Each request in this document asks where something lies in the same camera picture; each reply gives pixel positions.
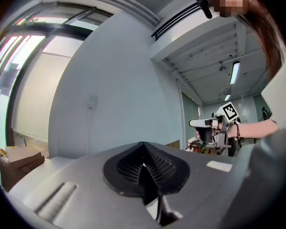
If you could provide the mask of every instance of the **brown hair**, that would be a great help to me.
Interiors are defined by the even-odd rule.
[[[259,37],[266,55],[269,76],[272,79],[282,65],[281,48],[273,24],[271,24],[270,19],[264,14],[256,11],[249,11],[245,15],[238,15],[237,18],[249,26]]]
[[[280,38],[286,46],[286,0],[257,0],[260,11],[249,10],[237,18],[250,27],[259,37],[263,51],[266,55],[267,68],[270,79],[278,72],[282,65]],[[227,11],[220,11],[220,16],[231,16]]]

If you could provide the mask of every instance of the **person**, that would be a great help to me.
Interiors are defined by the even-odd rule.
[[[262,113],[262,120],[267,120],[270,118],[270,112],[265,107],[262,108]]]
[[[221,17],[236,16],[258,36],[266,56],[270,80],[280,70],[286,55],[286,17],[274,0],[210,0]],[[230,125],[227,137],[263,138],[278,130],[275,118],[251,124]]]

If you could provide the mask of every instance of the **ventilation opening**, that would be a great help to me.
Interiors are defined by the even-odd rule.
[[[158,198],[158,186],[145,166],[141,168],[138,185],[144,189],[145,196],[142,198],[144,205]]]
[[[77,185],[71,182],[61,184],[35,213],[46,221],[53,223],[76,188]]]
[[[166,204],[164,203],[164,198],[159,197],[158,201],[158,214],[157,214],[157,221],[160,226],[165,227],[175,221],[180,219],[174,213],[169,212]]]
[[[163,196],[179,192],[186,183],[190,168],[184,160],[141,142],[107,160],[103,174],[122,196],[141,197],[145,205],[158,198],[156,220],[161,226],[180,218],[168,210]]]

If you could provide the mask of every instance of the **glass window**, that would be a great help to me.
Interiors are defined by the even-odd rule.
[[[96,28],[99,27],[98,25],[90,24],[90,23],[87,23],[87,22],[84,22],[84,21],[74,21],[70,25],[86,28],[86,29],[89,29],[89,30],[95,30]]]
[[[84,9],[58,6],[50,10],[46,10],[36,15],[35,17],[53,17],[53,18],[66,18],[69,19],[75,14],[83,12]]]
[[[89,24],[94,24],[94,25],[99,26],[108,18],[109,18],[109,16],[107,16],[103,13],[94,12],[92,14],[89,14],[89,15],[79,19],[79,21],[83,21],[83,22],[86,22]]]
[[[17,44],[17,42],[22,38],[22,36],[13,36],[11,37],[7,43],[3,46],[3,48],[0,51],[0,68],[6,59],[6,57],[9,55],[10,51],[13,49],[13,47]]]
[[[21,38],[22,37],[19,36],[14,40],[14,44]],[[43,38],[43,36],[25,37],[5,64],[3,72],[0,75],[0,148],[6,146],[6,115],[11,90],[15,84],[20,69]]]
[[[99,12],[94,12],[73,22],[71,25],[83,27],[94,31],[96,28],[99,27],[100,24],[102,24],[108,18],[109,16],[107,15],[104,15]]]
[[[29,22],[34,23],[57,23],[62,24],[66,22],[68,18],[57,18],[57,17],[34,17]]]
[[[72,57],[79,46],[82,44],[81,40],[56,36],[43,50],[49,54],[56,54],[66,57]]]

